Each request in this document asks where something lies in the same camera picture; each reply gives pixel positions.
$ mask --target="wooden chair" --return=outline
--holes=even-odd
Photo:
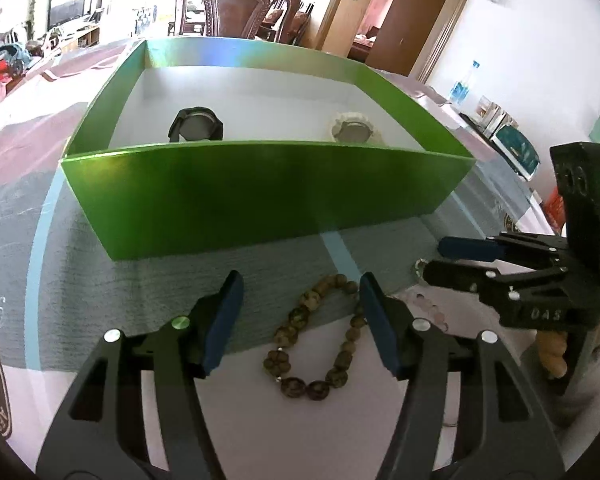
[[[175,33],[185,31],[187,0],[176,0]],[[206,14],[206,35],[224,38],[255,38],[271,4],[278,0],[203,0]],[[286,1],[286,13],[275,41],[287,43],[293,17],[300,7],[300,0]]]

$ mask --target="brown beaded bracelet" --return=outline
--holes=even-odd
[[[329,395],[331,388],[341,388],[349,379],[347,370],[351,365],[353,353],[356,351],[355,341],[360,338],[360,329],[366,325],[363,309],[359,303],[356,305],[354,316],[351,318],[351,327],[345,334],[346,341],[340,345],[340,352],[336,357],[333,368],[327,372],[323,381],[313,381],[306,384],[297,377],[283,378],[283,375],[291,370],[289,355],[283,349],[296,344],[298,332],[307,326],[309,316],[318,309],[320,300],[335,288],[339,288],[345,294],[353,296],[358,291],[358,284],[347,281],[344,274],[324,277],[311,290],[300,296],[299,306],[289,313],[288,322],[279,327],[273,336],[273,341],[278,349],[269,352],[266,359],[264,359],[264,368],[280,383],[282,393],[291,399],[298,399],[306,394],[311,400],[323,400]]]

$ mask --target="plastic bottle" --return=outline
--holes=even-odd
[[[467,72],[466,75],[460,81],[458,81],[451,89],[451,94],[449,94],[449,100],[453,104],[461,105],[462,102],[464,102],[464,99],[469,93],[471,86],[474,84],[475,73],[479,68],[480,63],[474,61],[474,64],[469,69],[469,72]]]

